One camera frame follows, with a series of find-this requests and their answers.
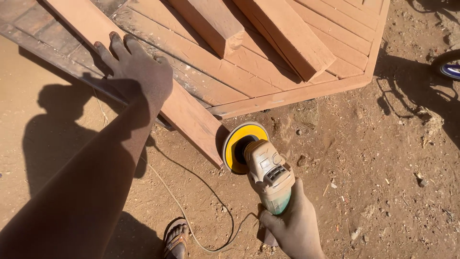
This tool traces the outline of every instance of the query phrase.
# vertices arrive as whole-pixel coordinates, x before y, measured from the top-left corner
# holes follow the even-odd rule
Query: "dusty hand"
[[[292,186],[291,200],[286,212],[276,217],[263,211],[259,220],[270,230],[280,248],[290,258],[327,258],[321,249],[315,209],[304,194],[300,178],[296,178]]]
[[[153,59],[132,35],[125,35],[123,42],[116,32],[111,32],[110,40],[118,60],[102,43],[97,41],[94,46],[113,71],[111,84],[130,103],[143,96],[149,104],[162,105],[173,89],[173,71],[168,60]]]

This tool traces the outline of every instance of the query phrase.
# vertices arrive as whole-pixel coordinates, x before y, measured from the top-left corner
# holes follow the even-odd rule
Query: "yellow sanding disc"
[[[227,168],[237,174],[247,174],[249,168],[247,165],[238,162],[235,147],[237,147],[240,140],[249,142],[261,139],[269,141],[267,131],[265,131],[262,125],[256,122],[243,123],[230,132],[225,140],[222,154]]]

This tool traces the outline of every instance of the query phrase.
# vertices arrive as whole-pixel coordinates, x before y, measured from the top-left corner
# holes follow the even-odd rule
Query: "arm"
[[[95,46],[128,107],[83,147],[0,232],[0,257],[100,258],[125,204],[145,141],[171,94],[173,72],[134,37],[111,33],[119,60]]]
[[[328,258],[321,248],[315,208],[305,196],[300,178],[295,178],[287,211],[277,217],[265,210],[261,212],[259,220],[290,258]]]

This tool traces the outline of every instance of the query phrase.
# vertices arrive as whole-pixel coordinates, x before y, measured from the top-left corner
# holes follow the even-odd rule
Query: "sandy soil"
[[[432,55],[456,48],[460,16],[446,10],[455,11],[447,1],[412,7],[393,0],[366,87],[223,121],[229,129],[256,121],[268,130],[304,180],[330,258],[458,258],[459,84],[434,76],[428,65]],[[91,88],[4,38],[0,45],[1,228],[106,123]],[[99,97],[112,120],[120,106]],[[433,119],[418,114],[419,106]],[[232,226],[257,213],[247,178],[216,170],[179,133],[155,127],[146,153],[201,244],[222,246]],[[160,258],[164,229],[179,216],[160,180],[140,163],[105,257]],[[286,258],[262,246],[255,223],[249,218],[220,254],[192,241],[187,258]]]

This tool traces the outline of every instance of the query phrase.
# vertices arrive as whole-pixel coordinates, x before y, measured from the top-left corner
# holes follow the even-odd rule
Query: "angle grinder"
[[[246,174],[262,205],[273,215],[286,209],[294,185],[294,171],[270,142],[267,131],[256,122],[236,127],[224,142],[222,158],[233,173]],[[260,226],[257,238],[270,246],[278,243]]]

